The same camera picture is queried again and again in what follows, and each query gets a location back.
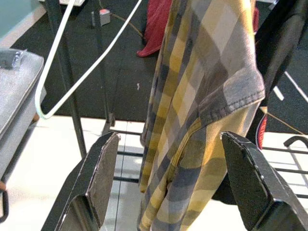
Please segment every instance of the wall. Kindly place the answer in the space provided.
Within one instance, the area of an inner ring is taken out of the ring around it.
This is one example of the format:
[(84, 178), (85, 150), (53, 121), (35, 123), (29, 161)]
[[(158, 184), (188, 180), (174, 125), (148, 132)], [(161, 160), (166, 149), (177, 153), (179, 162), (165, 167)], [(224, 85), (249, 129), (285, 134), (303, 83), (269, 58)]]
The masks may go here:
[(0, 0), (0, 40), (39, 6), (38, 0)]

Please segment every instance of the plaid shirt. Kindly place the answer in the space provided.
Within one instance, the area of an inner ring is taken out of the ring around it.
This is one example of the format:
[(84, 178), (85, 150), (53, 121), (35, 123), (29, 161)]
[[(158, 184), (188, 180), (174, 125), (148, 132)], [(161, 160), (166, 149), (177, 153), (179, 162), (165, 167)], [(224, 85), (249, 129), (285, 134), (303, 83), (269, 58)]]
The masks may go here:
[(187, 230), (226, 174), (221, 131), (245, 136), (264, 98), (249, 0), (173, 0), (141, 137), (137, 229)]

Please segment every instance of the black carpet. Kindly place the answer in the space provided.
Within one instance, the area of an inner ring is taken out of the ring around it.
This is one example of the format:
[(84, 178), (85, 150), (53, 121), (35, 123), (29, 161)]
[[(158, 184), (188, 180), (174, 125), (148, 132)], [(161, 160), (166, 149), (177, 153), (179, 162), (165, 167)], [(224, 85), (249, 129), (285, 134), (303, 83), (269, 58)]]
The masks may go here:
[[(90, 1), (87, 1), (83, 8), (75, 9), (75, 13), (70, 17), (66, 27), (75, 80), (82, 76), (97, 57), (95, 31), (90, 26)], [(128, 16), (136, 3), (135, 0), (104, 0), (103, 2), (105, 8), (110, 9), (111, 12), (124, 18)], [(269, 4), (257, 2), (257, 7), (260, 10), (260, 24), (270, 12), (268, 6)], [(143, 30), (146, 24), (146, 8), (147, 1), (144, 0), (132, 19), (132, 23), (139, 30)], [(111, 23), (102, 27), (104, 47), (107, 47), (111, 42), (122, 24), (122, 21), (111, 17)], [(46, 59), (52, 41), (48, 17), (45, 15), (17, 40), (13, 47), (28, 49)], [(142, 39), (131, 27), (127, 27), (104, 61), (108, 101), (110, 107), (113, 108), (116, 119), (132, 121), (144, 121), (146, 119), (157, 54), (148, 58), (139, 58), (136, 56), (136, 51), (142, 48)], [(287, 69), (289, 74), (306, 94), (308, 94), (307, 64), (308, 31), (305, 32)], [(100, 82), (100, 72), (96, 69), (78, 88), (77, 101), (81, 116), (104, 117), (103, 94)], [(64, 94), (57, 62), (54, 62), (51, 67), (45, 87), (48, 95), (43, 101), (42, 107), (46, 112)], [(269, 98), (269, 112), (296, 129), (308, 134), (308, 103), (298, 93), (287, 77), (283, 77), (280, 80), (278, 87), (284, 95), (284, 100), (280, 101), (272, 93)], [(70, 115), (68, 103), (57, 112), (57, 115)], [(294, 132), (271, 117), (268, 120), (267, 131)]]
[[(91, 26), (92, 0), (74, 9), (66, 26), (66, 37), (75, 81), (96, 60), (98, 51), (95, 29)], [(136, 4), (135, 0), (104, 0), (104, 7), (126, 18)], [(142, 1), (131, 22), (142, 31), (146, 24), (147, 1)], [(103, 45), (106, 48), (124, 22), (111, 16), (111, 23), (102, 26)], [(14, 48), (28, 49), (47, 59), (53, 42), (47, 14), (40, 18), (17, 42)], [(128, 26), (104, 60), (106, 89), (110, 108), (116, 119), (144, 121), (156, 65), (157, 54), (139, 58), (136, 51), (144, 47), (141, 37)], [(55, 59), (45, 83), (47, 96), (43, 101), (44, 112), (49, 111), (64, 95), (60, 68)], [(83, 117), (104, 118), (103, 94), (100, 71), (97, 67), (77, 89), (77, 103)], [(70, 115), (65, 103), (57, 115)]]

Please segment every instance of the white tile floor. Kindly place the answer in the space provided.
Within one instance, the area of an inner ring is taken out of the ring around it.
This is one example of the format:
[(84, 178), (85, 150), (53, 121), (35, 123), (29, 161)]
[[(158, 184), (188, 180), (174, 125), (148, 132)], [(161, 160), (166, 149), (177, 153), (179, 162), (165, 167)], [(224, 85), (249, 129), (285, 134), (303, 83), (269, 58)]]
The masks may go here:
[[(98, 139), (104, 125), (101, 119), (81, 119), (87, 150)], [(122, 131), (142, 132), (143, 123), (117, 121), (115, 128)], [(284, 148), (283, 142), (292, 134), (266, 133), (264, 146)], [(142, 153), (143, 147), (136, 135), (121, 134), (120, 151)], [(297, 141), (295, 150), (307, 150)], [(274, 167), (298, 169), (297, 158), (303, 170), (308, 170), (308, 155), (264, 150), (264, 155)], [(75, 131), (70, 117), (53, 116), (40, 120), (25, 146), (11, 175), (7, 188), (10, 215), (0, 224), (1, 231), (39, 231), (68, 173), (80, 160)], [(115, 176), (138, 178), (141, 158), (117, 156)], [(295, 193), (308, 194), (307, 176), (282, 173)], [(107, 214), (101, 231), (135, 231), (142, 194), (135, 183), (114, 181)], [(308, 200), (301, 199), (308, 209)], [(217, 222), (224, 217), (224, 222)], [(190, 227), (198, 230), (237, 230), (245, 228), (237, 206), (210, 201), (199, 218)]]

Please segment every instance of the small device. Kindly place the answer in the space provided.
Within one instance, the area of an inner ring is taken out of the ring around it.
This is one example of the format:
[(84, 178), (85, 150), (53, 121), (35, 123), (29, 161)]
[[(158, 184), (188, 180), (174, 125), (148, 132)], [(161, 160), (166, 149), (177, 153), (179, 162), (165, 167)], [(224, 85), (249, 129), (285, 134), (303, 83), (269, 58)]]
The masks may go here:
[[(91, 12), (92, 15), (92, 26), (95, 26), (95, 19), (94, 19), (94, 12)], [(100, 19), (101, 19), (101, 26), (110, 23), (110, 11), (108, 9), (101, 9), (100, 10)]]

